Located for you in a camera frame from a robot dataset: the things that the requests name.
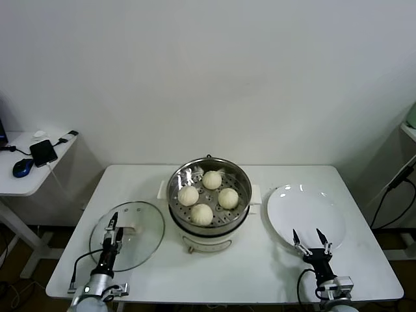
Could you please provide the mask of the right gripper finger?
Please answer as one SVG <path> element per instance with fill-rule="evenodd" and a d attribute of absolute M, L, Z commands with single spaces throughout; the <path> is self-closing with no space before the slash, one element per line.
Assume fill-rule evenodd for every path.
<path fill-rule="evenodd" d="M 332 255 L 332 243 L 329 242 L 325 236 L 325 234 L 323 234 L 323 232 L 321 232 L 320 229 L 316 229 L 319 240 L 321 241 L 321 244 L 324 247 L 324 254 L 326 255 Z"/>
<path fill-rule="evenodd" d="M 303 256 L 308 256 L 309 250 L 300 242 L 300 238 L 295 229 L 292 230 L 292 234 L 293 234 L 294 248 L 298 252 L 300 252 Z"/>

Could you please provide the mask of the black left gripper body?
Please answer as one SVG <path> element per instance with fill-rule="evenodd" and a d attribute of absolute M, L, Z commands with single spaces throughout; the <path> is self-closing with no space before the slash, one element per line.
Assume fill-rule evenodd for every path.
<path fill-rule="evenodd" d="M 96 266 L 96 272 L 114 272 L 113 267 L 120 248 L 121 242 L 115 242 L 114 244 L 111 242 L 104 242 L 103 251 L 100 254 Z"/>

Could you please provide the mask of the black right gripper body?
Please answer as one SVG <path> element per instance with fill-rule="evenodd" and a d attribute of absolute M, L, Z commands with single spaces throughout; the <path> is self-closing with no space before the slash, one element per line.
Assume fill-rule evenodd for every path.
<path fill-rule="evenodd" d="M 317 283 L 334 280 L 335 274 L 330 266 L 332 255 L 325 253 L 323 248 L 312 248 L 310 252 L 304 255 L 304 262 L 313 267 Z"/>

